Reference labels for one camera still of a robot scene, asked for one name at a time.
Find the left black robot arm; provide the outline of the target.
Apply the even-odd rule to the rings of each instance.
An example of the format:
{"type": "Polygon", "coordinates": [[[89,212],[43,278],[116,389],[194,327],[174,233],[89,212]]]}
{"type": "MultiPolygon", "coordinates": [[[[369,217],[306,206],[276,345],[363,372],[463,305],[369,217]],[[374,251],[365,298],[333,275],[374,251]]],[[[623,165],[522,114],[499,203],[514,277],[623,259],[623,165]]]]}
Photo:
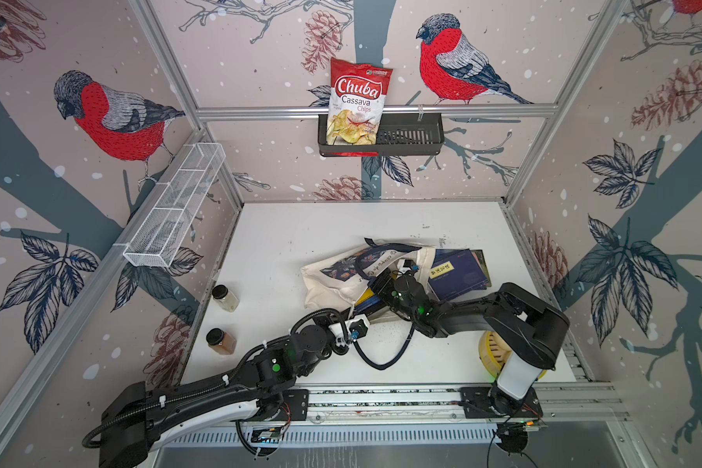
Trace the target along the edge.
{"type": "Polygon", "coordinates": [[[279,413],[285,393],[333,355],[365,337],[370,322],[321,309],[299,319],[288,335],[245,353],[235,368],[171,388],[127,386],[87,433],[82,445],[99,453],[101,467],[136,467],[178,430],[196,422],[263,420],[279,413]]]}

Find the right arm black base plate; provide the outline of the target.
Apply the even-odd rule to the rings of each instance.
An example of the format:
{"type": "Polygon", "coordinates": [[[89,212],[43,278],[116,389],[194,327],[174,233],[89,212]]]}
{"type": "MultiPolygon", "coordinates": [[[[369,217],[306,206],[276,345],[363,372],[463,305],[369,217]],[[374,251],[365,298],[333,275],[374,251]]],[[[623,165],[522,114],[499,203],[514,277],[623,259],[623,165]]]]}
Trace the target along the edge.
{"type": "Polygon", "coordinates": [[[536,391],[530,388],[522,399],[514,399],[493,386],[471,386],[460,389],[460,405],[469,419],[478,418],[542,418],[543,411],[536,391]]]}

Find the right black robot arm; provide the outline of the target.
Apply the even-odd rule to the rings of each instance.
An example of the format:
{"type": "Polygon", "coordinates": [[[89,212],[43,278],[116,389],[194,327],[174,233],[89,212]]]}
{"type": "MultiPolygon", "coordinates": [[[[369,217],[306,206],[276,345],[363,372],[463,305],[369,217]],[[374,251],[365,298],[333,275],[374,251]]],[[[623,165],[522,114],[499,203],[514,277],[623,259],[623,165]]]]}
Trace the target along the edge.
{"type": "Polygon", "coordinates": [[[381,273],[370,279],[369,287],[429,339],[472,331],[498,335],[511,354],[489,390],[489,405],[480,409],[500,417],[522,411],[538,376],[556,368],[569,330],[563,312],[514,283],[477,300],[441,303],[411,274],[381,273]]]}

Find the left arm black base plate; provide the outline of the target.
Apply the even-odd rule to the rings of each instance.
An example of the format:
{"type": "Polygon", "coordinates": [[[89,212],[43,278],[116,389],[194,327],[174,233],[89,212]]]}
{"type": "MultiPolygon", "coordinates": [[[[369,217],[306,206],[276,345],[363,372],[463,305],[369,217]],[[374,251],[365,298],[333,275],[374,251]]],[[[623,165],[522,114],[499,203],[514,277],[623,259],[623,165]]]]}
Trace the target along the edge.
{"type": "Polygon", "coordinates": [[[282,412],[286,421],[306,421],[310,392],[305,389],[289,389],[283,393],[282,412]]]}

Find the cream canvas tote bag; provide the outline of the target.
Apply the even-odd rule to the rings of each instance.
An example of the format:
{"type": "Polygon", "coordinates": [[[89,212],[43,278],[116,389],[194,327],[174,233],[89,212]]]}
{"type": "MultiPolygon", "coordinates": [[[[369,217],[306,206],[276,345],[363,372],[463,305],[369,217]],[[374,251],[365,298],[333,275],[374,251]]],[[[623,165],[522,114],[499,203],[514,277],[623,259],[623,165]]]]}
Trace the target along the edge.
{"type": "Polygon", "coordinates": [[[350,309],[368,290],[370,280],[403,261],[413,261],[418,267],[415,280],[429,298],[435,298],[429,277],[436,253],[437,249],[428,245],[369,240],[365,247],[305,265],[300,269],[306,286],[304,307],[333,308],[339,312],[350,309]]]}

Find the dark blue thin book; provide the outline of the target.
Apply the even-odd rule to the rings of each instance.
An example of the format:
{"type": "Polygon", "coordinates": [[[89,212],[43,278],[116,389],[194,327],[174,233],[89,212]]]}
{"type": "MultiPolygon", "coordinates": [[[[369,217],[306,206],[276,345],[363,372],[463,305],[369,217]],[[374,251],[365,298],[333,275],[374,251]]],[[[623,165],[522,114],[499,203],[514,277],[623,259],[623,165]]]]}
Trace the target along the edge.
{"type": "Polygon", "coordinates": [[[478,260],[478,263],[485,274],[486,277],[486,282],[485,282],[485,289],[491,288],[493,283],[491,282],[491,274],[489,274],[489,269],[487,268],[487,261],[484,255],[484,252],[482,250],[473,250],[472,251],[473,255],[475,255],[475,258],[478,260]]]}
{"type": "Polygon", "coordinates": [[[487,270],[470,250],[437,250],[428,284],[439,302],[455,300],[472,291],[487,290],[487,270]]]}

